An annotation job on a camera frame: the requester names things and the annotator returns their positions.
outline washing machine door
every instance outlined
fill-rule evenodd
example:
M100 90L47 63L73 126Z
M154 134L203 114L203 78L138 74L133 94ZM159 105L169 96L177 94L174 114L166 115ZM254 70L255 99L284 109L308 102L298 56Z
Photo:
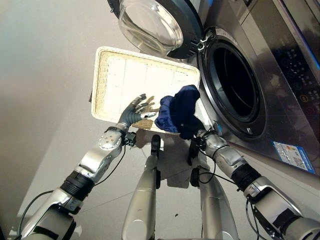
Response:
M190 0L108 0L124 36L143 53L187 59L204 36Z

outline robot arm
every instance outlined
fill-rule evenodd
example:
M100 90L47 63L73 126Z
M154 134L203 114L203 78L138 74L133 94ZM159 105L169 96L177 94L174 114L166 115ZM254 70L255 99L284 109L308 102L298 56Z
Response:
M215 132L200 129L202 149L231 178L254 205L253 213L272 238L315 240L320 238L320 222L304 218L294 202Z
M156 115L155 112L137 113L146 95L135 98L122 113L115 127L109 127L77 164L64 183L56 188L35 212L21 233L22 239L57 239L71 237L76 223L70 214L77 214L83 200L101 179L110 163L129 144L126 135L131 124Z

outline blue garment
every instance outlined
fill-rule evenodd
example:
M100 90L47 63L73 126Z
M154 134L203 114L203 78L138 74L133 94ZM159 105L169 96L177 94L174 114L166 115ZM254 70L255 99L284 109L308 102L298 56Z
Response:
M193 138L196 131L203 128L201 121L194 116L199 98L200 93L194 85L182 87L174 97L163 97L155 125L167 132L180 133L183 139Z

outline front-loading washing machine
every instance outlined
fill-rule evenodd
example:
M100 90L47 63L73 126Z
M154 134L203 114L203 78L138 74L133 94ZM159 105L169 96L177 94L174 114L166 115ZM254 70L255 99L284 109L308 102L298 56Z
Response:
M197 60L223 137L320 175L318 0L108 0L142 52Z

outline warning label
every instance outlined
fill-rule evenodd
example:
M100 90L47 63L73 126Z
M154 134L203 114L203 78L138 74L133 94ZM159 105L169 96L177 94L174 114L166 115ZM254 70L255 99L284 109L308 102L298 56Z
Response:
M315 173L315 170L311 166L303 147L288 145L276 141L273 141L272 143L283 162L306 170L310 173Z

